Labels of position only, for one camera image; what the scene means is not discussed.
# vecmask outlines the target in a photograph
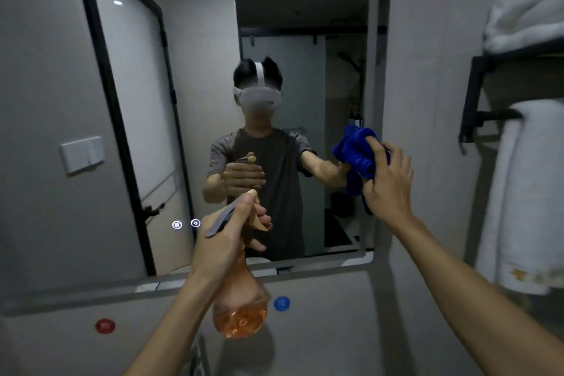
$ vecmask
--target white headset strap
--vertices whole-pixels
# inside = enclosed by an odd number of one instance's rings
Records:
[[[262,64],[255,63],[254,65],[257,67],[258,86],[264,87],[264,70],[262,69]]]

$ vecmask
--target black door frame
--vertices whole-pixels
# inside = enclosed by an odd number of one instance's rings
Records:
[[[104,31],[102,29],[102,19],[98,10],[98,3],[96,0],[82,0],[84,2],[84,9],[86,10],[86,17],[88,19],[88,26],[90,28],[90,35],[94,43],[94,51],[96,53],[96,61],[100,76],[102,77],[102,85],[106,101],[108,103],[109,114],[113,124],[113,130],[116,136],[118,151],[120,153],[121,166],[127,191],[129,193],[129,201],[131,209],[135,216],[135,224],[137,226],[137,235],[139,236],[139,244],[141,245],[141,252],[145,261],[145,268],[147,276],[154,276],[157,274],[155,268],[155,261],[153,260],[153,253],[151,251],[151,244],[149,242],[149,234],[147,232],[147,225],[145,224],[145,213],[143,212],[141,197],[139,196],[139,189],[137,188],[137,180],[133,169],[133,161],[131,159],[131,152],[129,144],[127,143],[127,135],[123,117],[121,115],[120,103],[117,97],[116,83],[113,79],[112,66],[109,60],[108,46],[104,39]],[[170,57],[168,51],[168,42],[166,38],[165,23],[162,17],[162,10],[154,0],[139,0],[144,4],[159,20],[159,28],[161,35],[162,48],[164,51],[166,73],[169,81],[170,99],[174,110],[174,123],[177,130],[178,145],[180,149],[180,160],[182,164],[182,174],[184,176],[184,185],[188,197],[188,208],[190,211],[190,218],[194,218],[194,204],[192,202],[192,195],[190,193],[190,184],[188,181],[188,168],[186,165],[186,156],[184,154],[184,147],[182,142],[182,133],[180,131],[180,119],[178,117],[177,97],[174,89],[172,69],[170,66]],[[192,234],[194,241],[196,239],[197,230],[192,227]]]

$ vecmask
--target white towel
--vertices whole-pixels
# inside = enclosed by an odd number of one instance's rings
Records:
[[[484,36],[493,54],[564,37],[564,0],[495,0]]]
[[[564,101],[511,106],[505,122],[476,270],[510,290],[564,287]]]

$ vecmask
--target light switch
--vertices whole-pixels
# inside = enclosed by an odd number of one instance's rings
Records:
[[[97,165],[104,160],[102,137],[85,138],[61,144],[61,154],[67,174]]]

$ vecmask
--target blue sticker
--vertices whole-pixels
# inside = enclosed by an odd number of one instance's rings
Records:
[[[290,299],[285,296],[280,296],[274,301],[274,309],[284,312],[290,307]]]

